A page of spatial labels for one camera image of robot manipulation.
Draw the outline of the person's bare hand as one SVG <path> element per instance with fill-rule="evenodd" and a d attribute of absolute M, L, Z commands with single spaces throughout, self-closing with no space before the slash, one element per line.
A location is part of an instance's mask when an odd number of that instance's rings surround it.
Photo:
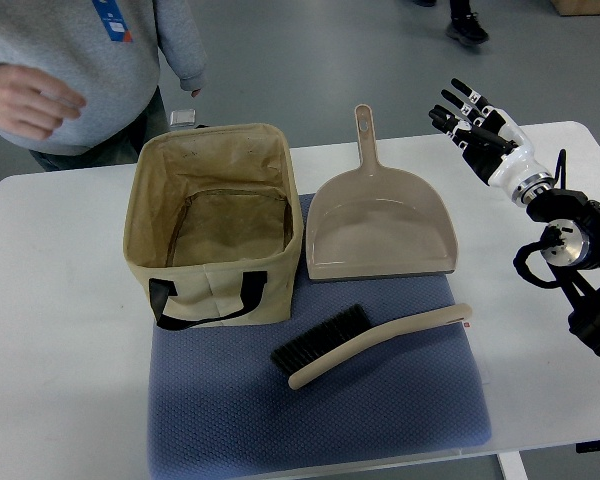
<path fill-rule="evenodd" d="M 45 140 L 65 121 L 78 119 L 85 106 L 80 93 L 42 70 L 0 65 L 0 130 Z"/>

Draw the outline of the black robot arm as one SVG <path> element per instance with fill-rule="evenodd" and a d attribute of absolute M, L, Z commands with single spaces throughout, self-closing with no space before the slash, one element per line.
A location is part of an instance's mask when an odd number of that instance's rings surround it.
<path fill-rule="evenodd" d="M 600 268 L 600 202 L 566 188 L 567 153 L 561 150 L 556 178 L 528 195 L 528 216 L 545 228 L 513 260 L 518 275 L 543 289 L 559 288 L 573 307 L 569 331 L 600 356 L 600 286 L 582 276 Z"/>

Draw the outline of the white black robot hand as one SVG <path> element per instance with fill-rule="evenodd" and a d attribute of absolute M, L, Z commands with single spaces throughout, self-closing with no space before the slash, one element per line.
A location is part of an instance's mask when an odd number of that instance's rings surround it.
<path fill-rule="evenodd" d="M 456 110 L 437 104 L 429 117 L 483 183 L 515 197 L 532 185 L 553 182 L 536 161 L 532 143 L 506 111 L 457 78 L 451 85 L 454 90 L 444 89 L 441 95 Z"/>

